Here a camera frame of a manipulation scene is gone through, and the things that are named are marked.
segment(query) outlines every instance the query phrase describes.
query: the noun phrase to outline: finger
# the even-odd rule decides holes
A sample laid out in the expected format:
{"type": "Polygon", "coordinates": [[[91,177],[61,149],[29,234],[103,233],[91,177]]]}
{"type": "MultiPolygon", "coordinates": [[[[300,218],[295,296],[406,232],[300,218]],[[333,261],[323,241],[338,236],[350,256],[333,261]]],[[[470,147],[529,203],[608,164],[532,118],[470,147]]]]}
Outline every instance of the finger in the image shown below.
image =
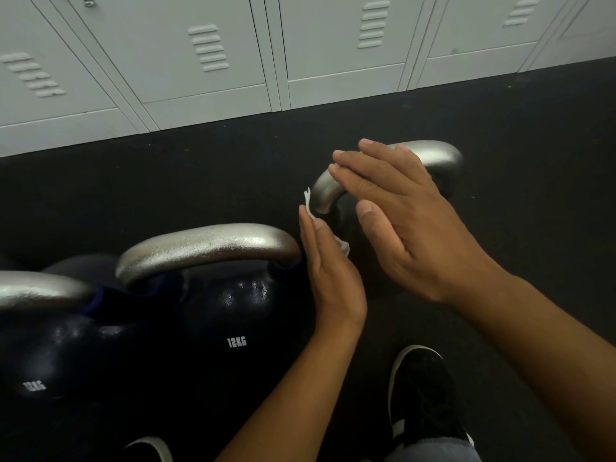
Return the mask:
{"type": "Polygon", "coordinates": [[[396,170],[387,161],[355,151],[334,151],[334,162],[366,177],[384,190],[394,194],[408,195],[416,183],[396,170]]]}
{"type": "Polygon", "coordinates": [[[299,228],[301,229],[300,236],[302,244],[304,245],[304,251],[306,252],[308,264],[312,267],[320,266],[321,259],[317,248],[312,219],[308,215],[308,211],[303,204],[299,207],[299,228]]]}
{"type": "Polygon", "coordinates": [[[362,139],[359,141],[359,149],[367,156],[389,162],[392,167],[415,183],[426,185],[432,182],[432,177],[420,158],[401,144],[392,149],[385,144],[362,139]]]}
{"type": "Polygon", "coordinates": [[[353,170],[338,167],[335,164],[330,164],[328,167],[329,174],[335,181],[340,183],[345,190],[355,196],[358,200],[370,200],[379,204],[381,207],[394,205],[394,194],[384,190],[373,182],[361,178],[353,170]]]}
{"type": "Polygon", "coordinates": [[[337,265],[346,261],[346,256],[344,256],[343,250],[334,239],[334,234],[324,220],[316,218],[312,221],[312,225],[315,229],[321,267],[327,271],[333,271],[337,265]]]}
{"type": "Polygon", "coordinates": [[[355,207],[366,238],[383,265],[392,257],[406,256],[406,248],[382,209],[372,201],[358,201],[355,207]]]}

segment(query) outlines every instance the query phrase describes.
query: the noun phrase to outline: forearm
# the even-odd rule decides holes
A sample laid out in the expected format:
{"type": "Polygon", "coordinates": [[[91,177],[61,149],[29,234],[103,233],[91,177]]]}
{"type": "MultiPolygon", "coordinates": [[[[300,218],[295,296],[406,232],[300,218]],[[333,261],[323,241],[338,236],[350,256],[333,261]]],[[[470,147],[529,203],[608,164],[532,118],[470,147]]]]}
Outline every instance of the forearm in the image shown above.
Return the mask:
{"type": "Polygon", "coordinates": [[[616,349],[523,279],[499,273],[455,308],[509,358],[587,455],[616,459],[616,349]]]}
{"type": "Polygon", "coordinates": [[[346,326],[315,332],[216,461],[316,460],[359,332],[346,326]]]}

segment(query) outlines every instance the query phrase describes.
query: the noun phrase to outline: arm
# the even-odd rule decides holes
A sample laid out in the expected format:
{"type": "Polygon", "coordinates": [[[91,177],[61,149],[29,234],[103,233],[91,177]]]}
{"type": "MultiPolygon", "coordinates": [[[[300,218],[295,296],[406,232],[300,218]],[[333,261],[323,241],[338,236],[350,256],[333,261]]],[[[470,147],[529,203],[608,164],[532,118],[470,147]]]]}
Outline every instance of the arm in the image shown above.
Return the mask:
{"type": "Polygon", "coordinates": [[[366,316],[359,273],[322,220],[300,207],[317,308],[315,333],[291,369],[216,459],[314,461],[366,316]]]}
{"type": "Polygon", "coordinates": [[[412,152],[367,140],[360,149],[335,152],[339,166],[329,172],[360,200],[360,223],[385,272],[452,306],[508,357],[582,451],[616,459],[616,349],[492,260],[412,152]]]}

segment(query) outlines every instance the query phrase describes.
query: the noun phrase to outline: blue denim pant leg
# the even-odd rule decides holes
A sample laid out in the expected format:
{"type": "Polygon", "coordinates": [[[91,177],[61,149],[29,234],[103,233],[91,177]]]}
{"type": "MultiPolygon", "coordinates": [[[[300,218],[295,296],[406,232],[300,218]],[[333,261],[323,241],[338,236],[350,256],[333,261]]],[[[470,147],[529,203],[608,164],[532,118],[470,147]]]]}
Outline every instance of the blue denim pant leg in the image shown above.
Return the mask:
{"type": "Polygon", "coordinates": [[[384,462],[481,462],[468,441],[456,438],[422,439],[388,455],[384,462]]]}

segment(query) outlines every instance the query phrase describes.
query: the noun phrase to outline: fingernail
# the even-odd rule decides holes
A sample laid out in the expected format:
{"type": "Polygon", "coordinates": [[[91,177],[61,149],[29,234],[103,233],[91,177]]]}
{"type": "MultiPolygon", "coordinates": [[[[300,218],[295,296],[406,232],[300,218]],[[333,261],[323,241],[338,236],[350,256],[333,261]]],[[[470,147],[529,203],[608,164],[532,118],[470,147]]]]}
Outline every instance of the fingernail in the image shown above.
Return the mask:
{"type": "Polygon", "coordinates": [[[370,201],[359,201],[357,203],[357,217],[362,217],[363,215],[372,212],[373,206],[370,201]]]}
{"type": "Polygon", "coordinates": [[[312,221],[312,226],[314,227],[314,230],[316,231],[325,226],[325,221],[322,218],[315,218],[312,221]]]}

